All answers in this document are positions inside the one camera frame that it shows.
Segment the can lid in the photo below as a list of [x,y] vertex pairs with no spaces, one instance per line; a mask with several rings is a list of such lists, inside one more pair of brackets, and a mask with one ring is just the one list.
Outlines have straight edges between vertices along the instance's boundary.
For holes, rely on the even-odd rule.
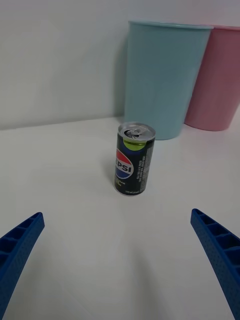
[[118,133],[130,142],[146,142],[156,135],[152,127],[140,122],[125,122],[118,127]]

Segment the pull tab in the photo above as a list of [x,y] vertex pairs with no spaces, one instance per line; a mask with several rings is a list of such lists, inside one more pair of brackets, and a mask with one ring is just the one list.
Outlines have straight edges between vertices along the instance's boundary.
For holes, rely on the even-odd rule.
[[144,126],[139,126],[138,128],[135,129],[130,129],[125,132],[125,135],[129,138],[132,139],[137,139],[139,138],[140,135],[142,135],[147,129]]

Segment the white wall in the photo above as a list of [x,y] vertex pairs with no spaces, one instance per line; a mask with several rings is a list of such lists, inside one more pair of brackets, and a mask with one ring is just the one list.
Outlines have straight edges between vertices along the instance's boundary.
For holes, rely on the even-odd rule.
[[0,2],[0,129],[123,113],[127,0]]
[[239,0],[130,0],[129,3],[130,19],[240,26]]

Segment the black can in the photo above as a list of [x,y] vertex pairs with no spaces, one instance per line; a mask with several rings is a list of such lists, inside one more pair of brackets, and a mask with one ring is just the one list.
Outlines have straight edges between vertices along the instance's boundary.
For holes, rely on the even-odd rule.
[[145,190],[155,134],[153,128],[138,122],[118,127],[114,184],[121,194],[135,196]]

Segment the can label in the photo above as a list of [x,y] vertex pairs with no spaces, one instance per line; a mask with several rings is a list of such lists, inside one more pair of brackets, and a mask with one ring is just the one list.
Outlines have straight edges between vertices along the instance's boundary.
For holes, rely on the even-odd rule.
[[116,148],[116,189],[128,196],[142,193],[149,175],[154,139],[129,142],[118,134]]

